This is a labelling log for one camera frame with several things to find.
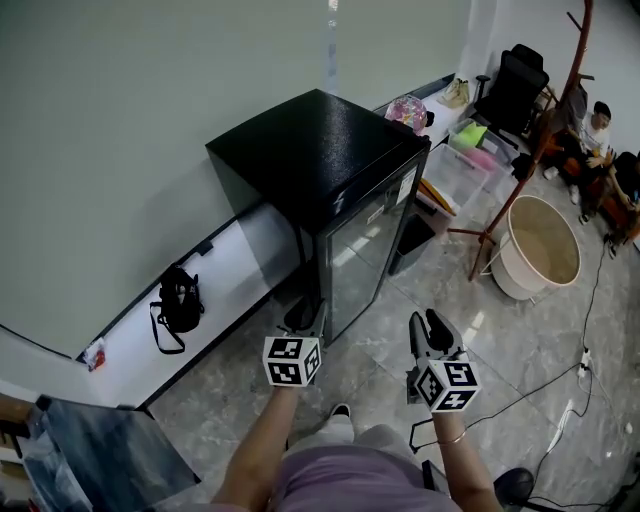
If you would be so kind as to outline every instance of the glass fridge door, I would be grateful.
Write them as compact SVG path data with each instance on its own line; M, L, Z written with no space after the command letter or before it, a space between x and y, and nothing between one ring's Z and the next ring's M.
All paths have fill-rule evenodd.
M362 202L353 217L328 235L331 343L375 299L404 217L418 163L397 174Z

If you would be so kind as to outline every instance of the green item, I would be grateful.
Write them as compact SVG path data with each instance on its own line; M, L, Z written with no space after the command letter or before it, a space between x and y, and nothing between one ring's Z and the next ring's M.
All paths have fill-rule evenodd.
M464 130L455 136L455 143L460 146L475 148L482 140L482 136L486 131L486 126L482 126L475 121L471 121Z

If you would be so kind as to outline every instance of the wooden coat rack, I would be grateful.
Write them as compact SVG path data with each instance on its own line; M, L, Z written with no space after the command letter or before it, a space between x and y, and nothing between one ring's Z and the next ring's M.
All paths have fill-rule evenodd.
M567 13L571 21L580 31L580 39L578 41L578 48L576 49L576 55L573 58L573 65L571 66L569 77L567 78L567 83L564 86L564 91L562 92L560 101L556 106L557 109L562 108L562 106L567 100L567 96L569 92L571 92L575 87L578 86L581 79L584 78L584 79L593 80L593 77L591 76L580 74L580 66L582 65L582 58L587 48L587 39L589 38L589 30L591 29L592 11L593 11L593 0L584 0L584 16L582 18L582 25L580 25L576 21L576 19L571 15L571 13L569 12ZM529 165L529 169L527 171L527 177L518 182L518 185L513 189L513 192L505 202L504 206L500 209L500 211L495 216L491 224L489 224L489 226L486 227L484 231L472 231L469 229L454 229L454 228L450 228L448 230L449 233L462 233L465 235L474 235L478 237L478 242L480 242L480 247L478 248L478 254L476 255L473 268L471 269L471 273L469 274L469 281L473 281L476 275L478 274L478 266L480 265L480 257L482 254L482 250L484 248L484 244L487 241L493 242L491 240L491 235L493 234L493 231L496 229L496 226L500 223L502 218L509 211L509 208L511 208L511 205L513 204L513 202L520 195L520 192L522 192L522 189L524 188L524 186L533 176L533 173L535 172L536 167L538 166L538 163L540 162L540 159L542 158L542 155L544 154L549 144L549 141L551 140L551 135L552 135L551 130L550 130L549 124L547 123L547 125L542 130L542 134L540 135L540 138L538 139L538 146L534 152L533 160Z

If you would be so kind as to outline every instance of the black backpack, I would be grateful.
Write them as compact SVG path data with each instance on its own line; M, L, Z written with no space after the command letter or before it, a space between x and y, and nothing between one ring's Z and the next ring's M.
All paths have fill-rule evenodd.
M153 319L153 308L160 308L158 323L166 327L173 339L181 348L166 350L158 343L158 330ZM163 354L181 354L184 352L184 342L177 332L189 332L200 323L200 315L204 313L204 306L200 303L198 292L198 274L193 278L178 265L173 265L160 278L160 302L149 304L149 315L153 327L153 337L158 350Z

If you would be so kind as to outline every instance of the black office chair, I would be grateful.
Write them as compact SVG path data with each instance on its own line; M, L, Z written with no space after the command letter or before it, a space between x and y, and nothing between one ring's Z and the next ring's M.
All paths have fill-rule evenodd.
M544 59L542 58L542 55L528 46L517 44L511 48L511 53L521 61L529 64L532 68L539 69L540 71L544 69Z
M481 75L477 79L480 93L476 111L498 135L499 130L514 135L526 131L535 115L536 99L549 83L549 75L542 69L542 56L523 45L502 52L500 71L487 96L482 95L489 77Z

